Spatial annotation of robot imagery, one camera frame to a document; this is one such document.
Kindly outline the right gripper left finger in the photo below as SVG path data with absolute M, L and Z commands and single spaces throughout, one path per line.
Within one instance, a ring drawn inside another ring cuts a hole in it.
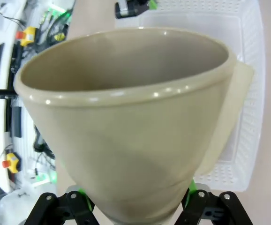
M 74 220 L 78 225 L 96 225 L 95 204 L 82 190 L 70 191 L 57 197 L 43 193 L 33 207 L 33 224 L 63 225 Z

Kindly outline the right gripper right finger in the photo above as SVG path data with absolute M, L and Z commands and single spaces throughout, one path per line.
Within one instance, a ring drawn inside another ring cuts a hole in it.
M 191 181 L 181 201 L 183 211 L 176 224 L 197 225 L 202 219 L 214 225 L 252 225 L 238 196 L 231 191 L 215 196 L 212 192 L 198 189 Z

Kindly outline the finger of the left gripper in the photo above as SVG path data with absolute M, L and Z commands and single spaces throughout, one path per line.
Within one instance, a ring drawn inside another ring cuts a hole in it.
M 157 9 L 156 0 L 118 0 L 115 3 L 115 17 L 116 19 L 131 18 L 155 9 Z

